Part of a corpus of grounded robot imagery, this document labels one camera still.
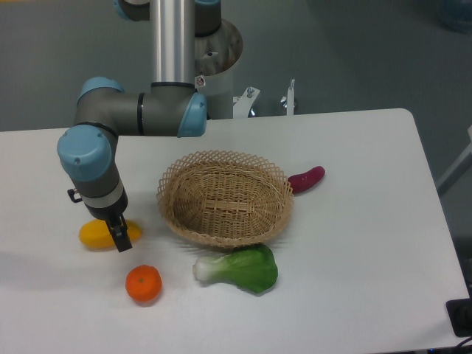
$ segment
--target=silver cylinder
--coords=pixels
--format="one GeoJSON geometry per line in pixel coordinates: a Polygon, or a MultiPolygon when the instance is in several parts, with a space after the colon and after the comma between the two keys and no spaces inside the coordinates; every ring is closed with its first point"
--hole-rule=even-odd
{"type": "Polygon", "coordinates": [[[153,82],[195,79],[195,0],[151,0],[153,82]]]}

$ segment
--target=metal bracket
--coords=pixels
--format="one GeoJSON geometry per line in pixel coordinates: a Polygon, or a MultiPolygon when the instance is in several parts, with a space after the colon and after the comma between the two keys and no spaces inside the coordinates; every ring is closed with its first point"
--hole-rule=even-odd
{"type": "Polygon", "coordinates": [[[247,118],[260,90],[249,86],[241,97],[233,97],[233,118],[247,118]]]}
{"type": "Polygon", "coordinates": [[[460,153],[457,159],[448,167],[436,182],[439,197],[443,196],[462,175],[472,167],[472,125],[468,129],[471,143],[460,153]]]}

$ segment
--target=light blue joint cap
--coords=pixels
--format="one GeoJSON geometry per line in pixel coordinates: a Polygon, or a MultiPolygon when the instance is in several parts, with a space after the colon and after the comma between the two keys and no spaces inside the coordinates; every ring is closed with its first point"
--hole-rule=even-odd
{"type": "Polygon", "coordinates": [[[115,10],[118,13],[118,16],[121,17],[123,20],[130,20],[130,18],[125,14],[125,11],[121,8],[118,0],[113,0],[113,5],[115,6],[115,10]]]}
{"type": "Polygon", "coordinates": [[[178,129],[178,138],[202,136],[207,129],[207,99],[194,93],[178,129]]]}
{"type": "Polygon", "coordinates": [[[99,128],[76,125],[68,129],[58,142],[60,164],[70,178],[94,181],[110,167],[110,142],[99,128]]]}
{"type": "Polygon", "coordinates": [[[77,99],[77,103],[79,103],[80,98],[82,98],[82,96],[87,92],[102,87],[107,87],[110,89],[118,90],[120,92],[125,92],[123,86],[121,86],[118,81],[108,79],[107,77],[103,76],[97,76],[93,77],[92,79],[88,79],[86,83],[83,84],[82,90],[80,91],[80,96],[77,99]]]}
{"type": "Polygon", "coordinates": [[[218,5],[221,0],[195,0],[195,3],[198,5],[208,5],[208,6],[215,6],[218,5]]]}

